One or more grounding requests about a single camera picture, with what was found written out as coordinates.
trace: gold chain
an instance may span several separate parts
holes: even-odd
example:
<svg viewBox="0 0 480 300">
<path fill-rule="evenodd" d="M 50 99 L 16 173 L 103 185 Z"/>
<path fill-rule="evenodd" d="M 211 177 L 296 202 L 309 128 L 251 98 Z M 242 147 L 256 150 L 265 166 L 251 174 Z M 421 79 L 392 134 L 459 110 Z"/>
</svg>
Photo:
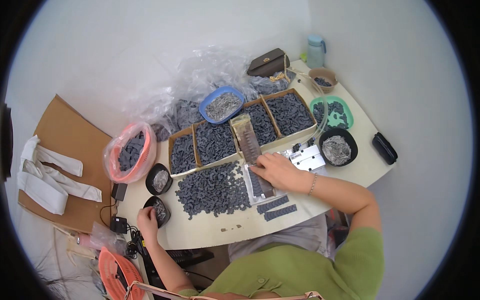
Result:
<svg viewBox="0 0 480 300">
<path fill-rule="evenodd" d="M 282 78 L 285 78 L 288 83 L 290 83 L 290 78 L 287 76 L 287 54 L 285 51 L 283 51 L 283 73 L 280 72 L 277 76 L 273 77 L 270 76 L 270 81 L 275 82 L 277 80 L 280 80 Z"/>
</svg>

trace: white wall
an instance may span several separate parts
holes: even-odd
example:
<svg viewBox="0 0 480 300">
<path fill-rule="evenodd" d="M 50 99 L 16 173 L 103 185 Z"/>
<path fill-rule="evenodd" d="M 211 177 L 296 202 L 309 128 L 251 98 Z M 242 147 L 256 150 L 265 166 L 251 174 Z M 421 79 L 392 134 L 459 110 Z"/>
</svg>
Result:
<svg viewBox="0 0 480 300">
<path fill-rule="evenodd" d="M 125 101 L 167 79 L 192 50 L 221 45 L 261 55 L 280 47 L 295 58 L 305 50 L 310 27 L 307 1 L 49 0 L 28 29 L 9 78 L 12 174 L 55 94 L 115 135 L 127 124 Z M 38 261 L 51 248 L 51 225 L 18 207 L 15 175 L 6 188 L 20 240 Z"/>
<path fill-rule="evenodd" d="M 463 211 L 472 121 L 452 46 L 424 1 L 310 0 L 325 66 L 398 152 L 370 187 L 382 213 L 378 299 L 413 299 L 443 259 Z"/>
</svg>

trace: water bottle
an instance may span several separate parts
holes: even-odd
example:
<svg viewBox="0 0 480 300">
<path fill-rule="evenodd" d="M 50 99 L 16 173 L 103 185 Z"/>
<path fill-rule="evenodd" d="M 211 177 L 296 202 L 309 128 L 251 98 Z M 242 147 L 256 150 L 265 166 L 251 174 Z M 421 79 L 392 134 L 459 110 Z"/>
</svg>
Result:
<svg viewBox="0 0 480 300">
<path fill-rule="evenodd" d="M 307 66 L 310 69 L 323 67 L 325 53 L 327 53 L 327 49 L 322 37 L 308 35 Z"/>
</svg>

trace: white table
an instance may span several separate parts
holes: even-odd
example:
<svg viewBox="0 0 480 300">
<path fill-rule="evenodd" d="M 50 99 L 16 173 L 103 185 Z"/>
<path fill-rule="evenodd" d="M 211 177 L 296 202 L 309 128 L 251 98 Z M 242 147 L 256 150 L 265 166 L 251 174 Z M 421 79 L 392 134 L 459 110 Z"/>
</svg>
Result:
<svg viewBox="0 0 480 300">
<path fill-rule="evenodd" d="M 301 60 L 292 62 L 291 66 L 304 73 L 309 71 L 309 68 Z M 306 85 L 298 83 L 299 78 Z M 307 105 L 319 96 L 311 83 L 300 75 L 297 75 L 289 88 L 295 88 Z M 352 112 L 354 125 L 349 129 L 349 132 L 357 143 L 358 156 L 352 163 L 344 167 L 336 168 L 327 165 L 327 171 L 331 177 L 368 187 L 392 168 L 383 161 L 372 146 L 372 138 L 378 131 L 358 103 L 340 83 L 328 95 L 342 98 Z M 305 136 L 301 136 L 294 142 L 265 150 L 270 153 L 283 151 L 291 148 L 291 144 L 304 140 Z M 158 143 L 157 162 L 168 165 L 168 142 Z M 168 223 L 158 231 L 158 242 L 166 250 L 211 247 L 253 239 L 288 228 L 322 214 L 331 208 L 318 199 L 291 193 L 288 195 L 290 201 L 279 208 L 296 204 L 298 211 L 269 222 L 265 221 L 263 215 L 258 214 L 255 205 L 245 211 L 236 210 L 232 215 L 219 214 L 218 217 L 202 212 L 193 216 L 192 220 L 188 220 L 188 214 L 183 211 L 183 205 L 178 202 L 178 197 L 175 194 L 176 190 L 178 190 L 178 181 L 174 180 L 170 190 L 160 195 L 172 214 Z M 151 197 L 151 194 L 145 187 L 145 177 L 137 182 L 130 183 L 124 201 L 118 206 L 117 215 L 127 218 L 130 225 L 136 226 L 138 210 L 143 208 L 149 197 Z M 125 235 L 125 238 L 129 240 L 130 236 Z"/>
</svg>

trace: woman's arm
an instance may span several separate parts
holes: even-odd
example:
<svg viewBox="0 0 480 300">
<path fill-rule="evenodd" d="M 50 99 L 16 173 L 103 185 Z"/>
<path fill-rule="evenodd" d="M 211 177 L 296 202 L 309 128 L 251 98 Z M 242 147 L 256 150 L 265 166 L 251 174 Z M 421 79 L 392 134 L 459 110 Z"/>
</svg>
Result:
<svg viewBox="0 0 480 300">
<path fill-rule="evenodd" d="M 187 288 L 195 289 L 185 272 L 158 244 L 156 237 L 158 225 L 155 209 L 153 207 L 146 207 L 138 212 L 137 225 L 142 233 L 145 246 L 152 258 L 155 269 L 165 285 L 165 288 L 174 293 L 178 293 Z"/>
<path fill-rule="evenodd" d="M 308 194 L 312 188 L 315 174 L 297 169 L 278 153 L 259 156 L 257 165 L 258 167 L 251 167 L 252 171 L 276 188 L 303 194 Z M 345 180 L 318 175 L 312 196 L 344 213 L 354 214 L 351 229 L 373 227 L 381 232 L 380 210 L 374 195 L 366 188 Z"/>
</svg>

